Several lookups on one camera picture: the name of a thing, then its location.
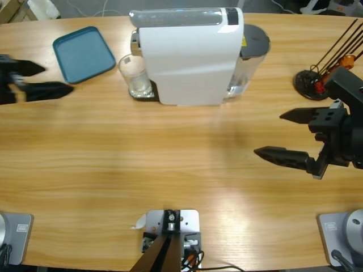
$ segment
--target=robotic arm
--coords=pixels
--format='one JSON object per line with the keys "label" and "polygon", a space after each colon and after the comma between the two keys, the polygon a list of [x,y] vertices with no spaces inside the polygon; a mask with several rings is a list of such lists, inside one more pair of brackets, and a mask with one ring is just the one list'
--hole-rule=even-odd
{"label": "robotic arm", "polygon": [[[303,151],[266,146],[254,152],[276,165],[305,170],[321,179],[329,164],[363,169],[363,80],[343,67],[334,71],[324,88],[335,99],[329,108],[298,108],[280,116],[308,124],[315,140],[324,143],[317,160]],[[344,108],[349,106],[350,114]]]}

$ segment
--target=black stand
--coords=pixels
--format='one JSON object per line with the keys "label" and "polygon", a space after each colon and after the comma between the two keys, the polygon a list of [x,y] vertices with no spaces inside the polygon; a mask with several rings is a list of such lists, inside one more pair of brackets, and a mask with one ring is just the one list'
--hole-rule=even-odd
{"label": "black stand", "polygon": [[180,211],[164,211],[162,234],[146,250],[130,272],[180,272]]}

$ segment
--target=glass cup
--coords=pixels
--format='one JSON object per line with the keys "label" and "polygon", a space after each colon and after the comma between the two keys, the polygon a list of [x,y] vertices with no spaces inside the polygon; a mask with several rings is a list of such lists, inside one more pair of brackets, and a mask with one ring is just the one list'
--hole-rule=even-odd
{"label": "glass cup", "polygon": [[131,96],[135,98],[154,96],[142,57],[126,55],[119,62],[119,70],[129,87]]}

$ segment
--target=floor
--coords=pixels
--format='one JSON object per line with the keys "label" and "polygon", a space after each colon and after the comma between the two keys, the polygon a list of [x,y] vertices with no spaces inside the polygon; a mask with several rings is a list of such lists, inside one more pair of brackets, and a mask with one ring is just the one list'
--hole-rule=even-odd
{"label": "floor", "polygon": [[[93,16],[96,12],[101,11],[104,0],[52,0],[58,8],[62,18],[82,17],[81,13],[87,16]],[[115,10],[123,15],[128,15],[130,10],[140,9],[175,9],[182,7],[229,7],[236,6],[237,0],[108,0],[106,10]],[[304,0],[276,0],[286,9],[298,12],[300,3]],[[243,12],[256,13],[281,13],[282,9],[274,4],[271,0],[245,0]],[[105,12],[105,16],[115,16],[118,13],[114,11]]]}

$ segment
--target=clear glass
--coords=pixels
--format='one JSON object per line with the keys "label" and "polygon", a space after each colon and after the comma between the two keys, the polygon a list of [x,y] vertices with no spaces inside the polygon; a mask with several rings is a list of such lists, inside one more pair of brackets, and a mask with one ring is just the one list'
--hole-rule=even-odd
{"label": "clear glass", "polygon": [[142,57],[126,55],[119,62],[119,70],[133,97],[149,97],[153,93]]}
{"label": "clear glass", "polygon": [[247,60],[242,60],[242,58],[238,59],[225,99],[240,96],[247,89],[251,78],[265,56]]}

